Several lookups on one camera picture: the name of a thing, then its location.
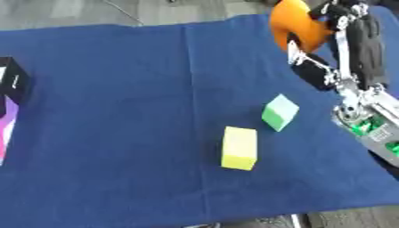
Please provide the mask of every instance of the green cube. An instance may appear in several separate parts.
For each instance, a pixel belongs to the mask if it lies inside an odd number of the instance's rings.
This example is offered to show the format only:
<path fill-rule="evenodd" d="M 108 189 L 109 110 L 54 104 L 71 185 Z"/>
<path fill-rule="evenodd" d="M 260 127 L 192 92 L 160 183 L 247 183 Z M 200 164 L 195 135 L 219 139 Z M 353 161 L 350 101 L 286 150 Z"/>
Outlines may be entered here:
<path fill-rule="evenodd" d="M 262 120 L 275 131 L 280 132 L 297 115 L 299 107 L 283 94 L 266 104 Z"/>

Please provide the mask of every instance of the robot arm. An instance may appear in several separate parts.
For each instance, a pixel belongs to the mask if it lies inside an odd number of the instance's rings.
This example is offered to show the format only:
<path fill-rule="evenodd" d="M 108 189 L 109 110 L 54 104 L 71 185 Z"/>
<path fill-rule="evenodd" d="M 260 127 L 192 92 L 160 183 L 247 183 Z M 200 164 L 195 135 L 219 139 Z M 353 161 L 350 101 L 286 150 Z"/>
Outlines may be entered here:
<path fill-rule="evenodd" d="M 325 28 L 331 32 L 325 41 L 338 68 L 305 51 L 304 47 L 318 45 L 309 44 L 312 40 L 306 40 L 301 30 L 302 34 L 290 30 L 287 35 L 290 67 L 316 89 L 334 89 L 342 102 L 332 111 L 333 122 L 372 151 L 391 174 L 398 173 L 392 170 L 399 167 L 399 101 L 386 92 L 378 22 L 369 15 L 368 5 L 358 0 L 328 1 L 307 15 L 311 20 L 326 18 Z"/>

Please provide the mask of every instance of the box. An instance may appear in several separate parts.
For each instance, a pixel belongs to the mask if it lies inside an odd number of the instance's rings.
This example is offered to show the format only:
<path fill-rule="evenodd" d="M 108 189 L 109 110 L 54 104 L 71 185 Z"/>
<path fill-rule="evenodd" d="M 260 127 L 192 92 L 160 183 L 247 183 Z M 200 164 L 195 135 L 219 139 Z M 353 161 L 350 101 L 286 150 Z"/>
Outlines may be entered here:
<path fill-rule="evenodd" d="M 28 74 L 12 57 L 0 57 L 0 166 L 28 84 Z"/>
<path fill-rule="evenodd" d="M 227 126 L 224 130 L 222 167 L 251 170 L 257 162 L 257 131 Z"/>
<path fill-rule="evenodd" d="M 297 115 L 299 107 L 283 94 L 266 104 L 262 120 L 280 132 Z"/>

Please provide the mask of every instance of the blue tablecloth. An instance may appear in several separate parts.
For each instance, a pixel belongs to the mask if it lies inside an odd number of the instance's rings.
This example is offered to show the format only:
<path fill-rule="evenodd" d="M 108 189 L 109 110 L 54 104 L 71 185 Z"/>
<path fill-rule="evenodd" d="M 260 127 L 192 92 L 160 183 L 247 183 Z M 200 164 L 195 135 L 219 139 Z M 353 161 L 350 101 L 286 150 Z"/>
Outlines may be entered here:
<path fill-rule="evenodd" d="M 398 96 L 399 24 L 374 12 Z M 330 121 L 338 97 L 291 72 L 267 21 L 0 32 L 0 55 L 34 78 L 0 168 L 0 226 L 174 227 L 399 203 L 399 183 Z M 275 133 L 260 117 L 280 93 L 300 111 Z M 225 126 L 257 129 L 252 172 L 219 167 Z"/>

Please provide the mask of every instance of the yellow cube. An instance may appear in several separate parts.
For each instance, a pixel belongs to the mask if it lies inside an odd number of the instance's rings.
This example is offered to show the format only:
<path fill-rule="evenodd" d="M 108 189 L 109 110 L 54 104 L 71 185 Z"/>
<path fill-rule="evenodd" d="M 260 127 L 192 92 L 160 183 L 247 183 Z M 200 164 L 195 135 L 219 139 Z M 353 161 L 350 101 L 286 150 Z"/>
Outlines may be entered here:
<path fill-rule="evenodd" d="M 257 162 L 257 131 L 227 126 L 224 130 L 222 167 L 251 170 Z"/>

